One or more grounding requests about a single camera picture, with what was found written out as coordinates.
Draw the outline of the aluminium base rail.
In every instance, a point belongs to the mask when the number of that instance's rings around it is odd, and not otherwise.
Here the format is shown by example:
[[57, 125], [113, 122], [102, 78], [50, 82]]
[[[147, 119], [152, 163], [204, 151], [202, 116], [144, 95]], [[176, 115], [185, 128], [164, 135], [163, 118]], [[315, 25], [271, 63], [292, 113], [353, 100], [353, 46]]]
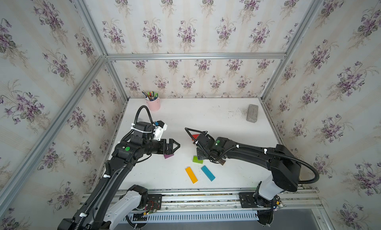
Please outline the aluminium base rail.
[[254, 204], [253, 188], [223, 189], [151, 189], [144, 215], [133, 210], [120, 224], [220, 222], [258, 219], [261, 211], [311, 209], [316, 212], [323, 204], [315, 190], [299, 188], [296, 192], [283, 192], [274, 204], [258, 207]]

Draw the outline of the blue rectangular block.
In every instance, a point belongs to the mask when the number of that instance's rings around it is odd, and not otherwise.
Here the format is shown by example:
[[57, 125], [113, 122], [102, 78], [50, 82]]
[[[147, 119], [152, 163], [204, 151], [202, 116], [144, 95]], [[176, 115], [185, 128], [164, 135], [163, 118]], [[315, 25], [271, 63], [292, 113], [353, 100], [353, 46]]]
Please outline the blue rectangular block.
[[206, 177], [210, 180], [213, 181], [215, 180], [214, 174], [207, 168], [207, 166], [201, 167], [201, 171], [206, 175]]

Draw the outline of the pink pen holder cup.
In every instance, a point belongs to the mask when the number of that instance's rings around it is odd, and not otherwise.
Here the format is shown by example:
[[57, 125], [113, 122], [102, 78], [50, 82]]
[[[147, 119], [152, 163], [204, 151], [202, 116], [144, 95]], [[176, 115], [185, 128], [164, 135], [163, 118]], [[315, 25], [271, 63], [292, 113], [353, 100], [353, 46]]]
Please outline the pink pen holder cup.
[[161, 107], [160, 98], [156, 98], [155, 100], [146, 100], [146, 104], [151, 112], [156, 112], [160, 110]]

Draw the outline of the grey board eraser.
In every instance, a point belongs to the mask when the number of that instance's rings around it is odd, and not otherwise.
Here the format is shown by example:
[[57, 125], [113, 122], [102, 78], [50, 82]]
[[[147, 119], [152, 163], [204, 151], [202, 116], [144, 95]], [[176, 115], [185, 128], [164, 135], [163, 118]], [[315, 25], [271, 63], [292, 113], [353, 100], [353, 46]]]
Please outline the grey board eraser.
[[258, 120], [259, 106], [249, 104], [246, 121], [250, 123], [256, 123]]

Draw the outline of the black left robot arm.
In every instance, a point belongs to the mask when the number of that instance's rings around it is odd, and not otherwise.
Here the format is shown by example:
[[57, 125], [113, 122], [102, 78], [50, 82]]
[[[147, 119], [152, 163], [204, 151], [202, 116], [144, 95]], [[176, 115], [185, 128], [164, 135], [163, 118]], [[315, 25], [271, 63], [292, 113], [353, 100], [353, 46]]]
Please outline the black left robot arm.
[[117, 144], [105, 172], [90, 197], [72, 218], [63, 219], [59, 230], [113, 230], [131, 211], [152, 208], [148, 190], [133, 185], [115, 204], [122, 182], [145, 154], [174, 154], [180, 144], [173, 139], [146, 140], [142, 145], [122, 141]]

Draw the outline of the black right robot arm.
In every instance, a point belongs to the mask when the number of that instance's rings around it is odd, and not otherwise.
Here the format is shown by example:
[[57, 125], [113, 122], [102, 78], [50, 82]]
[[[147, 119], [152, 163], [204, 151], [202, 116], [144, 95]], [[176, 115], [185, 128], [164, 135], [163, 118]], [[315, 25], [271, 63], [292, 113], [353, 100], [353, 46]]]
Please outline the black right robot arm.
[[235, 159], [270, 171], [271, 175], [259, 183], [254, 198], [271, 201], [282, 192], [297, 191], [301, 164], [285, 146], [257, 147], [225, 137], [214, 139], [207, 131], [187, 127], [185, 131], [193, 140], [199, 159], [221, 165], [226, 159]]

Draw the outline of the coloured pens in cup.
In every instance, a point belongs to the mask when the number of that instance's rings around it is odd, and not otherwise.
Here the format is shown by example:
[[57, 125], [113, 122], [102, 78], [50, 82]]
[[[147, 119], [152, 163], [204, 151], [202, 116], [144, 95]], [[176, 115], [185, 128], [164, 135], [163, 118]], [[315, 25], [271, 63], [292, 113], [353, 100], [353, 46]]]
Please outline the coloured pens in cup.
[[142, 91], [142, 94], [145, 96], [145, 99], [147, 101], [155, 101], [157, 100], [159, 97], [158, 97], [158, 93], [156, 92], [145, 92], [145, 91]]

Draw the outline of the green cube block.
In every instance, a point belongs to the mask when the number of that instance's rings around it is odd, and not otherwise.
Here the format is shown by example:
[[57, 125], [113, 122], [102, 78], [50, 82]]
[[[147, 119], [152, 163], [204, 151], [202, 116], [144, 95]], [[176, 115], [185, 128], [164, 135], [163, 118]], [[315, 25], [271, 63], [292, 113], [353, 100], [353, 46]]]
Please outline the green cube block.
[[203, 160], [199, 160], [197, 156], [193, 156], [192, 162], [197, 164], [203, 164]]

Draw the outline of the yellow rectangular block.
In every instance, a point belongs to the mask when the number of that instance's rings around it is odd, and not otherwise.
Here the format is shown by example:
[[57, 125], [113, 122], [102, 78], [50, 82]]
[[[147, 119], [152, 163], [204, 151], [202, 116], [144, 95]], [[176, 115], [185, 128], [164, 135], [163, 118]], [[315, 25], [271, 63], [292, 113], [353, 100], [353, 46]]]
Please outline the yellow rectangular block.
[[198, 179], [197, 179], [196, 175], [194, 174], [193, 170], [191, 169], [191, 167], [187, 167], [187, 168], [185, 168], [185, 171], [186, 171], [188, 177], [190, 178], [190, 180], [191, 180], [191, 182], [192, 182], [193, 184], [195, 184], [196, 182], [198, 182]]

